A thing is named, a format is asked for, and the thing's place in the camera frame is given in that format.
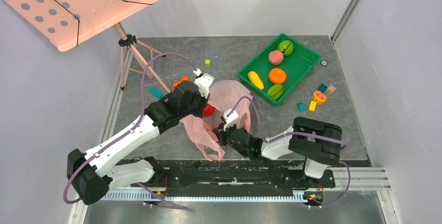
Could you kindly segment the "red fake fruit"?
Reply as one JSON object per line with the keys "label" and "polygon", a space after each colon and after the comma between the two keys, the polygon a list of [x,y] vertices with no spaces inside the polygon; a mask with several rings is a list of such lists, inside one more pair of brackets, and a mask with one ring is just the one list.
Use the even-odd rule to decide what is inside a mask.
{"label": "red fake fruit", "polygon": [[203,110],[202,115],[203,115],[204,117],[207,117],[207,116],[212,115],[212,114],[214,113],[214,111],[215,111],[215,107],[212,106],[212,105],[210,105],[210,104],[208,104],[208,105],[206,106],[206,108]]}

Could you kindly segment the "pink plastic bag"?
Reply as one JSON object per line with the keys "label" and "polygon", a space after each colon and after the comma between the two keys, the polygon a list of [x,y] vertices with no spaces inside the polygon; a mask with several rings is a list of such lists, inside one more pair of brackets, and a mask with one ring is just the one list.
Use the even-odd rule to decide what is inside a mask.
{"label": "pink plastic bag", "polygon": [[183,118],[182,123],[190,140],[196,145],[203,156],[209,160],[221,160],[225,151],[220,146],[213,129],[222,122],[222,115],[230,111],[242,96],[253,98],[251,92],[240,82],[223,80],[215,82],[210,88],[208,104],[214,107],[214,112],[203,118],[193,115]]}

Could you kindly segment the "yellow fake corn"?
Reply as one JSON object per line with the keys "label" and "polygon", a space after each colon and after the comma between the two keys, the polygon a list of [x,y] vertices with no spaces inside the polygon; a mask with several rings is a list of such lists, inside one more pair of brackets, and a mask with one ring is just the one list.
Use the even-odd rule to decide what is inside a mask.
{"label": "yellow fake corn", "polygon": [[259,90],[264,90],[264,84],[260,76],[255,71],[250,71],[247,74],[249,81]]}

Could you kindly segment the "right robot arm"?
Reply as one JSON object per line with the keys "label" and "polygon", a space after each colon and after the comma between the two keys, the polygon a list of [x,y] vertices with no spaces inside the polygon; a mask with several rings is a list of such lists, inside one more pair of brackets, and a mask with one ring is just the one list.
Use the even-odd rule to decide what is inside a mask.
{"label": "right robot arm", "polygon": [[339,165],[341,150],[348,146],[341,140],[341,127],[305,117],[296,117],[292,126],[271,138],[254,137],[225,120],[213,132],[220,145],[251,160],[268,162],[291,153],[305,157],[301,180],[307,186],[317,185],[328,167]]}

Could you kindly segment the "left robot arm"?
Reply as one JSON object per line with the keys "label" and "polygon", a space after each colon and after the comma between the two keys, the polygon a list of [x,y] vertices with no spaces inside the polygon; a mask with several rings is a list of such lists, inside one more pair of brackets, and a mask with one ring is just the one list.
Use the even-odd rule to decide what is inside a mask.
{"label": "left robot arm", "polygon": [[86,152],[71,151],[67,157],[68,185],[75,189],[79,199],[91,205],[115,188],[145,182],[160,185],[164,173],[154,158],[125,165],[118,162],[143,143],[175,127],[182,118],[201,117],[212,83],[213,78],[207,74],[193,82],[184,81],[151,103],[136,120],[109,140]]}

